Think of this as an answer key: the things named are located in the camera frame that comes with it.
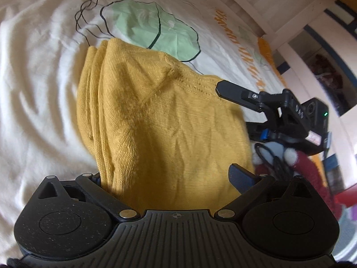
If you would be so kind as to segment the right hand in red glove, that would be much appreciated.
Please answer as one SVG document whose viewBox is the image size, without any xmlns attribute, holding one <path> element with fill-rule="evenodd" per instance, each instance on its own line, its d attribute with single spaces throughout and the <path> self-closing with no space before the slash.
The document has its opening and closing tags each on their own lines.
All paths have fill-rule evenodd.
<svg viewBox="0 0 357 268">
<path fill-rule="evenodd" d="M 316 189 L 336 219 L 341 218 L 341 205 L 335 203 L 318 167 L 305 153 L 276 142 L 255 143 L 252 161 L 257 175 L 267 174 L 283 181 L 289 181 L 294 176 L 304 177 Z"/>
</svg>

